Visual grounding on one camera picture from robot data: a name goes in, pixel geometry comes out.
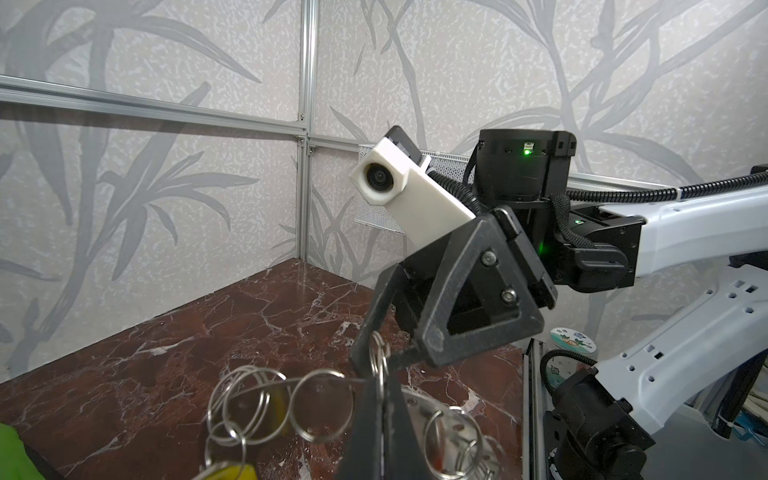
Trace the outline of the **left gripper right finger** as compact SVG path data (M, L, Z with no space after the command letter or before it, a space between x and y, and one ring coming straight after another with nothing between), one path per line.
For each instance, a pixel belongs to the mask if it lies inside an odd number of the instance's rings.
M386 380L384 387L383 477L391 480L432 478L401 385L390 379Z

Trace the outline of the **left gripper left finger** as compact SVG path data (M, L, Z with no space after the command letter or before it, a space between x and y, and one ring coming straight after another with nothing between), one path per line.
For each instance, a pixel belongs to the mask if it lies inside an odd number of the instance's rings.
M383 472L383 390L375 377L367 379L354 414L335 478L380 479Z

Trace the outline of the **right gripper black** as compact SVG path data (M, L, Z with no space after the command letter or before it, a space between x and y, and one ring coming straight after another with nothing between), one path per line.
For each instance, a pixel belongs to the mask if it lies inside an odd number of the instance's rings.
M398 326L415 335L433 367L541 332L541 310L557 300L550 274L509 206L476 217L410 254L401 265L406 286L396 293L398 264L381 272L350 350L359 377L372 375L372 335L380 330L393 297Z

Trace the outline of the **large metal key ring plate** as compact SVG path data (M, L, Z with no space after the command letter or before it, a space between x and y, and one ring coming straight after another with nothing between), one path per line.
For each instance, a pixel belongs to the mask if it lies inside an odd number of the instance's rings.
M459 406L403 385L390 371L389 345L373 335L372 374L330 368L288 378L243 365L211 393L200 479L256 479L251 453L284 436L340 450L336 479L503 479L508 460Z

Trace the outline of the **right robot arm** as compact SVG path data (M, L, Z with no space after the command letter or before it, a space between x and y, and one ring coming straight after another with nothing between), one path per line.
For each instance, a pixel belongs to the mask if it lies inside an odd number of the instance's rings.
M399 127L352 170L413 245L378 277L350 352L367 379L341 479L490 479L481 434L459 440L454 466L431 461L444 408L411 424L395 374L446 366L540 333L559 286L581 293L726 258L716 284L647 338L549 386L548 472L555 479L638 479L672 414L724 376L714 431L728 437L767 357L767 171L677 188L567 186L577 139L567 131L486 129L454 180L430 167Z

